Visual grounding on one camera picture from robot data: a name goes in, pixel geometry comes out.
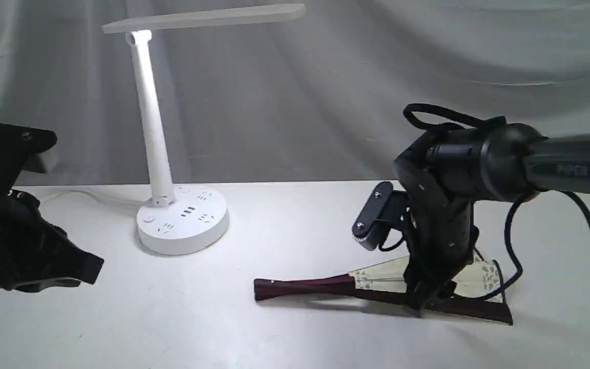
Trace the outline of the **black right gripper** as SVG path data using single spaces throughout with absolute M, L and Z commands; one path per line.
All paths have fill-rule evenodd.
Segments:
M 407 312 L 416 318 L 433 297 L 433 305 L 458 296 L 456 275 L 473 262 L 475 231 L 473 201 L 456 199 L 443 209 L 412 203 L 412 261 L 405 271 Z

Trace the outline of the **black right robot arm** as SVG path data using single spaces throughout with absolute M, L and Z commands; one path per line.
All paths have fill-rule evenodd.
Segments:
M 511 204 L 504 241 L 516 273 L 503 290 L 522 275 L 511 225 L 524 202 L 541 192 L 561 192 L 580 208 L 590 231 L 590 210 L 578 196 L 590 194 L 590 134 L 550 138 L 524 124 L 449 126 L 424 133 L 393 168 L 408 197 L 403 234 L 411 261 L 403 306 L 415 316 L 454 294 L 452 279 L 471 262 L 477 243 L 478 201 Z

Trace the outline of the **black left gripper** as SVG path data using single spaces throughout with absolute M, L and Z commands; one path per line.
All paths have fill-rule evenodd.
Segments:
M 0 289 L 39 293 L 96 283 L 104 259 L 70 249 L 66 232 L 40 214 L 29 192 L 0 194 Z

